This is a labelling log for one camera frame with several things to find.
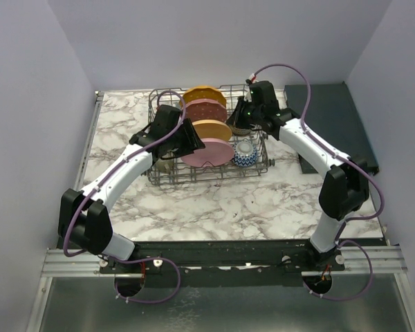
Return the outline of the red patterned bowl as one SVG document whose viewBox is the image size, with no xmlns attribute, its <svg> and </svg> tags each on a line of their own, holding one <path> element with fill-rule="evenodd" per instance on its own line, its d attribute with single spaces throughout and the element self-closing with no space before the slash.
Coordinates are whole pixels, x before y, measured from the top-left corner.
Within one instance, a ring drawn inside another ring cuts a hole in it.
<svg viewBox="0 0 415 332">
<path fill-rule="evenodd" d="M 238 167 L 250 167 L 257 162 L 257 149 L 249 140 L 242 140 L 234 144 L 232 162 Z"/>
</svg>

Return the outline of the brown plate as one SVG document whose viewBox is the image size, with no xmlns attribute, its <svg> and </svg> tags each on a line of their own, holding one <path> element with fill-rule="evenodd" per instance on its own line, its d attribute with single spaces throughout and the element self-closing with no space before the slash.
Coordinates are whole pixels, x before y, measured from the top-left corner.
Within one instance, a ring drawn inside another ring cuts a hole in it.
<svg viewBox="0 0 415 332">
<path fill-rule="evenodd" d="M 186 104 L 186 118 L 189 118 L 192 122 L 199 120 L 225 122 L 227 117 L 226 108 L 216 100 L 201 98 Z"/>
</svg>

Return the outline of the pink round bear plate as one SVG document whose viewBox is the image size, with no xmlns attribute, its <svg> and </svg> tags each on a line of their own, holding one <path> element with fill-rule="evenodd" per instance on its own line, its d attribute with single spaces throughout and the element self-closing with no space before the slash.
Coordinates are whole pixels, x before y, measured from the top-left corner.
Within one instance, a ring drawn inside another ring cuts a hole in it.
<svg viewBox="0 0 415 332">
<path fill-rule="evenodd" d="M 234 156 L 233 147 L 217 138 L 203 138 L 204 149 L 197 149 L 193 154 L 183 156 L 181 160 L 192 167 L 217 167 L 229 162 Z"/>
</svg>

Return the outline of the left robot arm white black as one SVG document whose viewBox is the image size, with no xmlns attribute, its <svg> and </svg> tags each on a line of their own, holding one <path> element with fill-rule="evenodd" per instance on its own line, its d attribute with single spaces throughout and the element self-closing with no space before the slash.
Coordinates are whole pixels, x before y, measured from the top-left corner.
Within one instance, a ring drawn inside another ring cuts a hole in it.
<svg viewBox="0 0 415 332">
<path fill-rule="evenodd" d="M 186 156 L 204 146 L 183 110 L 166 104 L 158 106 L 154 120 L 131 137 L 108 169 L 82 189 L 63 193 L 58 234 L 63 240 L 64 254 L 75 256 L 68 249 L 74 244 L 80 253 L 113 257 L 122 272 L 134 272 L 140 257 L 134 252 L 132 240 L 113 231 L 109 216 L 112 207 L 158 159 L 169 153 Z"/>
</svg>

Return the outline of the grey wire dish rack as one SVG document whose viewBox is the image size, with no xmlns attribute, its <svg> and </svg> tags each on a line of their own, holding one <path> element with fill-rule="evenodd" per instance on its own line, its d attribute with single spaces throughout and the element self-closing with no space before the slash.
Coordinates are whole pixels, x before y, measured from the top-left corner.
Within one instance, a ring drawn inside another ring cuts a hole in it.
<svg viewBox="0 0 415 332">
<path fill-rule="evenodd" d="M 221 85 L 217 88 L 225 97 L 225 108 L 228 117 L 232 115 L 234 108 L 241 96 L 245 96 L 248 87 L 245 84 Z M 157 97 L 166 90 L 173 90 L 183 96 L 185 89 L 167 88 L 154 89 L 149 94 L 148 99 L 148 121 L 152 122 L 156 115 Z M 179 98 L 175 95 L 164 94 L 160 98 L 160 104 L 168 104 L 173 107 L 181 108 Z M 209 163 L 202 167 L 193 167 L 184 163 L 180 158 L 170 159 L 157 162 L 146 175 L 153 185 L 182 185 L 189 183 L 201 183 L 208 181 L 232 180 L 235 178 L 250 178 L 261 176 L 268 171 L 270 166 L 275 165 L 274 159 L 269 159 L 266 140 L 268 134 L 262 132 L 256 127 L 250 131 L 239 131 L 232 129 L 232 137 L 229 144 L 236 148 L 235 155 L 225 164 L 212 166 Z"/>
</svg>

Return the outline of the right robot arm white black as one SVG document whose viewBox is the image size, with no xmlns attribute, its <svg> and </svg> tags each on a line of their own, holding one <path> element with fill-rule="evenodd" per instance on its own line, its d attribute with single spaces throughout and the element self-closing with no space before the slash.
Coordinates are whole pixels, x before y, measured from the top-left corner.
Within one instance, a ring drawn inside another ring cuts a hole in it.
<svg viewBox="0 0 415 332">
<path fill-rule="evenodd" d="M 228 121 L 238 129 L 261 129 L 294 149 L 322 177 L 318 201 L 322 209 L 304 254 L 306 266 L 319 271 L 329 263 L 345 224 L 369 198 L 367 162 L 335 148 L 308 125 L 304 116 L 282 109 L 272 83 L 246 82 L 248 92 L 239 97 Z"/>
</svg>

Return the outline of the dark brown cream bowl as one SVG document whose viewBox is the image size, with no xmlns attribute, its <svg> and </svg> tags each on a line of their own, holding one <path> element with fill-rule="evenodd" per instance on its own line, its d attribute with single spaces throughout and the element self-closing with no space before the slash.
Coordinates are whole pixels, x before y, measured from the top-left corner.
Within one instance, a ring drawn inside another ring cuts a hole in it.
<svg viewBox="0 0 415 332">
<path fill-rule="evenodd" d="M 247 136 L 252 133 L 252 129 L 241 129 L 230 125 L 231 132 L 236 136 Z"/>
</svg>

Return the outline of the yellow pink rimmed plate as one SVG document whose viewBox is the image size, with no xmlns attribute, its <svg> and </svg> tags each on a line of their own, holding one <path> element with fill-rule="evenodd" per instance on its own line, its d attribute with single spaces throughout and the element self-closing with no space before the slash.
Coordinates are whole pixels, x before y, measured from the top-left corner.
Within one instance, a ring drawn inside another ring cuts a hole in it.
<svg viewBox="0 0 415 332">
<path fill-rule="evenodd" d="M 218 120 L 198 120 L 192 125 L 200 139 L 215 138 L 227 142 L 232 137 L 229 126 Z"/>
</svg>

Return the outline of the small grey cup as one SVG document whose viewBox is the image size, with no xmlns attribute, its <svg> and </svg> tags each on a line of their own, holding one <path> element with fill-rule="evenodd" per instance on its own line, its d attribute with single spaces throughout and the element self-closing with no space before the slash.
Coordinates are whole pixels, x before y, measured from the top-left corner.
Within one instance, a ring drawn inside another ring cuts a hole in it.
<svg viewBox="0 0 415 332">
<path fill-rule="evenodd" d="M 162 173 L 171 174 L 174 169 L 174 161 L 174 158 L 161 158 L 155 164 L 156 169 Z"/>
</svg>

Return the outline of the orange polka dot plate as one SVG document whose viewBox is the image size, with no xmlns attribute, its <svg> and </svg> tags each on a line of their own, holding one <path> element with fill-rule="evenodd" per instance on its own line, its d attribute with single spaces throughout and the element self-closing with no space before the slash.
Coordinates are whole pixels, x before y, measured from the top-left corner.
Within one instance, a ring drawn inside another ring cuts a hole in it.
<svg viewBox="0 0 415 332">
<path fill-rule="evenodd" d="M 186 90 L 183 94 L 183 99 L 186 104 L 199 99 L 215 100 L 223 106 L 226 106 L 227 104 L 226 98 L 220 90 L 207 85 L 195 86 Z"/>
</svg>

